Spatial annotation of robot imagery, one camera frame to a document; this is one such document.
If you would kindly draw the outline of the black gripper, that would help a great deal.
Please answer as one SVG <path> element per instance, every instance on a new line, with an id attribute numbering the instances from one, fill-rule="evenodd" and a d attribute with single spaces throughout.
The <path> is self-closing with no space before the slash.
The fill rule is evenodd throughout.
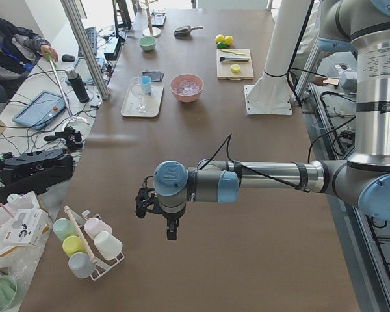
<path id="1" fill-rule="evenodd" d="M 169 213 L 161 209 L 161 214 L 166 219 L 166 236 L 168 241 L 177 240 L 177 231 L 179 227 L 179 219 L 184 215 L 184 209 L 177 212 Z"/>

